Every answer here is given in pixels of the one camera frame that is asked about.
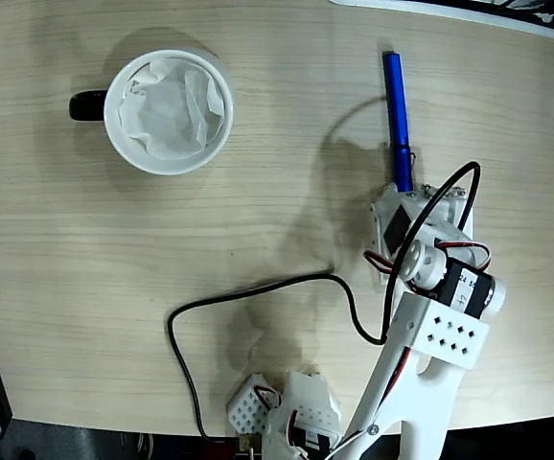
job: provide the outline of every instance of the white bracket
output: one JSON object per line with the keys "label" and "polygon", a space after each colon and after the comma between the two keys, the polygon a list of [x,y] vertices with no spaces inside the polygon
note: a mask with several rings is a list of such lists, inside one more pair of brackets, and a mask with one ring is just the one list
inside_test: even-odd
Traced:
{"label": "white bracket", "polygon": [[[397,422],[403,422],[401,460],[438,459],[458,386],[465,370],[474,367],[488,330],[487,324],[465,313],[406,292],[344,438],[361,430],[364,434],[335,459],[359,460]],[[407,348],[410,352],[401,373],[384,396]],[[424,356],[430,356],[430,362],[418,374]]]}

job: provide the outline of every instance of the mug handle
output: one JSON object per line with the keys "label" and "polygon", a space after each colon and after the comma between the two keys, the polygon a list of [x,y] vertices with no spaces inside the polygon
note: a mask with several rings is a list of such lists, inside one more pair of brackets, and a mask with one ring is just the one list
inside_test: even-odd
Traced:
{"label": "mug handle", "polygon": [[68,114],[78,122],[100,122],[104,120],[104,99],[106,90],[83,91],[70,98]]}

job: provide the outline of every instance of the wooden table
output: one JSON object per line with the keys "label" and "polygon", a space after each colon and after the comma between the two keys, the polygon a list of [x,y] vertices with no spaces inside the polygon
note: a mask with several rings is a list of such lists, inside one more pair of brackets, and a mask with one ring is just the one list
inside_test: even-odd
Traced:
{"label": "wooden table", "polygon": [[[67,115],[72,94],[168,47],[209,49],[237,87],[226,148],[180,177],[134,170],[101,124]],[[0,0],[0,367],[14,415],[196,433],[165,318],[266,278],[334,265],[378,334],[382,288],[360,254],[389,177],[386,49],[403,55],[417,178],[482,164],[476,237],[509,287],[453,426],[554,415],[553,40],[325,0]],[[190,312],[176,330],[211,434],[255,371],[320,371],[349,420],[380,352],[326,283]]]}

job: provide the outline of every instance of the robotic arm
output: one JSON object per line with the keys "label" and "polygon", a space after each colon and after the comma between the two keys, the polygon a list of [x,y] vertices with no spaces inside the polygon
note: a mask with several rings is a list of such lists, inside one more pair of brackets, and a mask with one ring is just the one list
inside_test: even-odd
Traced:
{"label": "robotic arm", "polygon": [[[484,271],[490,250],[453,224],[463,192],[447,194],[407,249],[387,341],[343,441],[327,458],[358,460],[397,422],[402,460],[440,457],[458,386],[489,330],[481,318],[495,315],[505,299],[504,284]],[[409,194],[389,188],[375,203],[378,252],[387,260],[434,193],[429,186]],[[418,374],[424,356],[430,361]]]}

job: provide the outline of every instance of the cup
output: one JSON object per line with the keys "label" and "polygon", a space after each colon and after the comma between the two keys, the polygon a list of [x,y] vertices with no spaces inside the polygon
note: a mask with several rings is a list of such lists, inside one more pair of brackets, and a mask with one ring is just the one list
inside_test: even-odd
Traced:
{"label": "cup", "polygon": [[[160,58],[183,58],[205,69],[214,79],[224,102],[223,125],[216,138],[206,148],[187,158],[161,159],[150,155],[145,146],[128,137],[119,116],[128,81],[139,69]],[[73,96],[68,105],[73,120],[80,122],[103,121],[111,144],[132,166],[147,173],[177,175],[197,170],[211,161],[223,148],[234,120],[234,86],[221,61],[202,50],[152,51],[128,63],[111,82],[108,90],[83,91]]]}

